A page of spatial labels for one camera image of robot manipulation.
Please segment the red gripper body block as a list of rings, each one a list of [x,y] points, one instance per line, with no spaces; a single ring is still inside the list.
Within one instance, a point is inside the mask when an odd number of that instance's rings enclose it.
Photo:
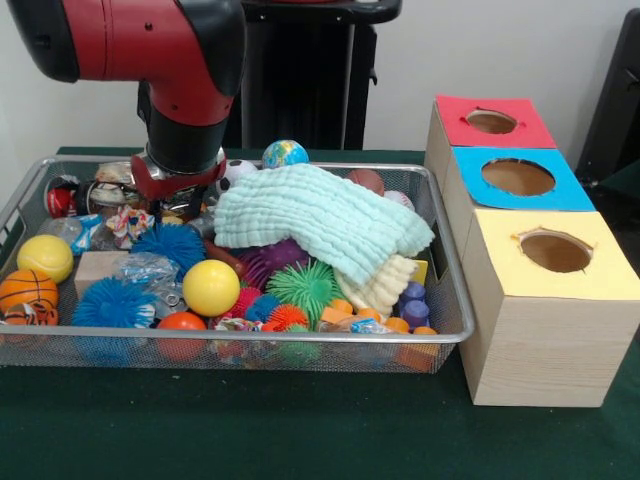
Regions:
[[[213,167],[198,174],[164,171],[144,153],[133,155],[130,166],[136,190],[147,200],[154,201],[169,198],[179,191],[215,183],[225,172],[226,154],[219,152]]]

